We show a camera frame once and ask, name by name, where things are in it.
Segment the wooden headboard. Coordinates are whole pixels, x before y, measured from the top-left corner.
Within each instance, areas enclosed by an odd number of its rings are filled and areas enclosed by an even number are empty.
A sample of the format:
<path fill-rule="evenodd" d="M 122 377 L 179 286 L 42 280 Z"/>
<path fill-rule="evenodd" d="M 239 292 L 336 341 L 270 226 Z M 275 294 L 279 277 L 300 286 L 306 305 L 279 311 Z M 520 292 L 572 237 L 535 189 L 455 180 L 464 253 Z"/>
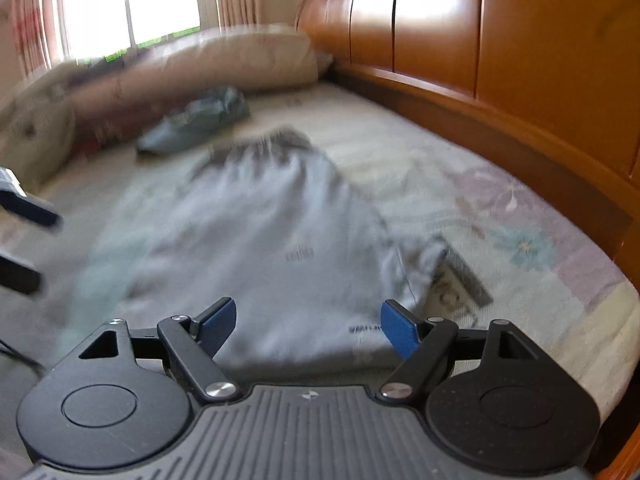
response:
<path fill-rule="evenodd" d="M 599 399 L 589 470 L 639 473 L 639 0 L 302 0 L 330 77 L 477 154 L 453 238 Z"/>

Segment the patchwork bed sheet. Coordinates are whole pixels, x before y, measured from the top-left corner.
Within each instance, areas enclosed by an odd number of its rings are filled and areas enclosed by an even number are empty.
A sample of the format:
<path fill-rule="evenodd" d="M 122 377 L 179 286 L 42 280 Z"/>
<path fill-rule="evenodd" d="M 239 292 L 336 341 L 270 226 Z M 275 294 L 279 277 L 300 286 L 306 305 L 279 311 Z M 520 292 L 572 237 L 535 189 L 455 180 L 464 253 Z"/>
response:
<path fill-rule="evenodd" d="M 573 222 L 501 168 L 330 84 L 250 100 L 209 146 L 132 145 L 70 166 L 54 234 L 3 222 L 43 275 L 1 294 L 1 335 L 45 366 L 96 326 L 152 326 L 236 300 L 218 363 L 244 382 L 367 382 L 397 363 L 395 298 L 467 328 L 508 318 L 596 400 L 622 402 L 639 295 Z"/>

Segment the left pink curtain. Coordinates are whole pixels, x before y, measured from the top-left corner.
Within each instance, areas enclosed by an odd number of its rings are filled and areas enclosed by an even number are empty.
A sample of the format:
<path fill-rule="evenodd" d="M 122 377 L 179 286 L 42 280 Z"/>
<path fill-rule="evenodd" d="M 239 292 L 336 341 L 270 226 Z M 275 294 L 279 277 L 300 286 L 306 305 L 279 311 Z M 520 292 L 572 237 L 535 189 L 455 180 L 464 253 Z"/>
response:
<path fill-rule="evenodd" d="M 24 76 L 63 61 L 62 0 L 10 0 L 14 46 Z"/>

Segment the pink folded quilt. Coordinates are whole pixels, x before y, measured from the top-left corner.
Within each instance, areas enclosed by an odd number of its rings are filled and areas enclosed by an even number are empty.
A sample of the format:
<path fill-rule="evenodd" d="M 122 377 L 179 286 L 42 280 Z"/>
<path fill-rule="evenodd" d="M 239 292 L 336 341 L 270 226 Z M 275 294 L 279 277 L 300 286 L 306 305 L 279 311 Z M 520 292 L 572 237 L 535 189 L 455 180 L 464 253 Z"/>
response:
<path fill-rule="evenodd" d="M 207 90 L 244 93 L 315 84 L 333 56 L 286 25 L 211 29 L 157 46 L 141 60 L 78 84 L 67 95 L 76 117 L 76 153 L 139 134 Z"/>

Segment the grey-blue pants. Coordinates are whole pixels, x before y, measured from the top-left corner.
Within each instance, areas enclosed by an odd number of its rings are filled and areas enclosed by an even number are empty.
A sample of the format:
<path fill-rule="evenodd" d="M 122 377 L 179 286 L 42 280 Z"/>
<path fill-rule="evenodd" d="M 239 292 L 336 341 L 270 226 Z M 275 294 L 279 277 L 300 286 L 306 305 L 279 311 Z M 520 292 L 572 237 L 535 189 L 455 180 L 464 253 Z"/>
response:
<path fill-rule="evenodd" d="M 216 360 L 244 380 L 390 367 L 382 303 L 420 310 L 446 250 L 392 231 L 322 151 L 282 131 L 213 151 L 120 310 L 143 327 L 232 298 L 238 322 Z"/>

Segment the blue baseball cap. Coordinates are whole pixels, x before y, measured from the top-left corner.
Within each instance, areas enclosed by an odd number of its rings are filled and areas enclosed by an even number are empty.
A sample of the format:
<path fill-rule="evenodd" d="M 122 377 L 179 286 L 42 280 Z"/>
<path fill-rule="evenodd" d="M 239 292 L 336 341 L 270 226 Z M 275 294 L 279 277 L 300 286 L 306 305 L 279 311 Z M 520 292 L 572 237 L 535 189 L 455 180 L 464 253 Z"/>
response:
<path fill-rule="evenodd" d="M 208 90 L 165 115 L 138 140 L 136 151 L 142 156 L 177 154 L 209 142 L 224 128 L 249 117 L 240 90 L 229 86 Z"/>

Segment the window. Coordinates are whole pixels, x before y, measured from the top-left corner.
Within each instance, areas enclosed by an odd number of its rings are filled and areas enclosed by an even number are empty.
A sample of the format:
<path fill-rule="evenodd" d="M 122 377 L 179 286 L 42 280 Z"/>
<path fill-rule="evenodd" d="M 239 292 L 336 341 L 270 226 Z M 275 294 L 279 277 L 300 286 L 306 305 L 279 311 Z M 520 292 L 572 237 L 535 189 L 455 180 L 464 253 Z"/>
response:
<path fill-rule="evenodd" d="M 77 61 L 113 58 L 201 28 L 198 0 L 62 0 L 64 46 Z"/>

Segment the grey cat face cushion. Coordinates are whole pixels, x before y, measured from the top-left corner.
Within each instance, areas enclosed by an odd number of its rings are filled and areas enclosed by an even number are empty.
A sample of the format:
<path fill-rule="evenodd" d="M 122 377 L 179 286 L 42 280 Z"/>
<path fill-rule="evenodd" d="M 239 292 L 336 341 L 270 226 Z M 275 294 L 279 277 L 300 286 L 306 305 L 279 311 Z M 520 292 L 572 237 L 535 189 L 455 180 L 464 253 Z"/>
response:
<path fill-rule="evenodd" d="M 60 87 L 1 100 L 1 166 L 12 170 L 28 192 L 63 168 L 75 136 L 75 113 Z"/>

